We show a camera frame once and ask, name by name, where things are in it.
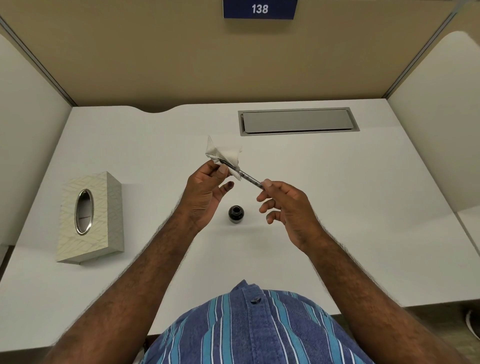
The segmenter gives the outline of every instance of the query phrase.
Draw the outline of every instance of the shirt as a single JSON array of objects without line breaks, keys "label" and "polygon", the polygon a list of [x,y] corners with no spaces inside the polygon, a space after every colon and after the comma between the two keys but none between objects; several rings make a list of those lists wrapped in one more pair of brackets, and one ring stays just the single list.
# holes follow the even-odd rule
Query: shirt
[{"label": "shirt", "polygon": [[180,316],[142,364],[370,364],[371,359],[314,302],[240,282]]}]

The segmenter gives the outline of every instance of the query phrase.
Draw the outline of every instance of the hand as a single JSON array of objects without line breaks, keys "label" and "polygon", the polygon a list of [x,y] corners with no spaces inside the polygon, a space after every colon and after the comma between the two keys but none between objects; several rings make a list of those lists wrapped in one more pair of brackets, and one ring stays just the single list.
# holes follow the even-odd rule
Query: hand
[{"label": "hand", "polygon": [[258,195],[257,201],[262,202],[268,198],[270,200],[265,201],[259,211],[264,214],[272,208],[280,210],[271,211],[266,216],[267,223],[281,221],[285,225],[288,237],[297,248],[305,253],[308,242],[328,236],[303,191],[285,182],[272,182],[269,179],[263,181],[262,185],[265,191]]},{"label": "hand", "polygon": [[193,223],[196,232],[207,226],[222,197],[233,188],[232,181],[218,187],[228,175],[226,165],[219,166],[209,160],[188,178],[175,212],[185,214]]}]

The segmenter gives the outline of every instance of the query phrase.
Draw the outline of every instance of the paper towel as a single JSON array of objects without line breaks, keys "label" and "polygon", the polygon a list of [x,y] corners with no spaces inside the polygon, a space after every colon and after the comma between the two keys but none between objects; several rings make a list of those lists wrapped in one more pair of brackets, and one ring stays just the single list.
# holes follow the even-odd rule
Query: paper towel
[{"label": "paper towel", "polygon": [[[221,165],[220,158],[230,162],[233,166],[240,169],[239,167],[239,154],[241,152],[240,147],[230,147],[230,146],[215,146],[213,144],[212,138],[208,136],[207,150],[205,155],[209,157],[215,164]],[[241,180],[240,175],[237,171],[232,168],[228,168],[232,176],[237,180]]]}]

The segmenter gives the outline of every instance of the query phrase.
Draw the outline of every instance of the black bottle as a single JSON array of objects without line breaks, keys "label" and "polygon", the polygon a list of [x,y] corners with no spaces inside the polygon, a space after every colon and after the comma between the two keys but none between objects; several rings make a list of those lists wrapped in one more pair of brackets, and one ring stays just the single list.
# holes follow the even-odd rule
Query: black bottle
[{"label": "black bottle", "polygon": [[244,215],[245,211],[243,211],[243,208],[238,205],[232,206],[230,210],[228,210],[228,217],[234,224],[238,224],[243,219]]}]

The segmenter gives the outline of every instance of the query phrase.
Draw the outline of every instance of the forearm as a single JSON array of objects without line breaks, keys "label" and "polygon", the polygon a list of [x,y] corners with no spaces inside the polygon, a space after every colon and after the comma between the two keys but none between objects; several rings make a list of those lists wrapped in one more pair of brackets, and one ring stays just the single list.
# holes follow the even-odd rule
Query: forearm
[{"label": "forearm", "polygon": [[306,252],[363,350],[381,363],[467,363],[386,295],[326,234]]},{"label": "forearm", "polygon": [[130,267],[60,338],[45,363],[132,362],[196,230],[173,214]]}]

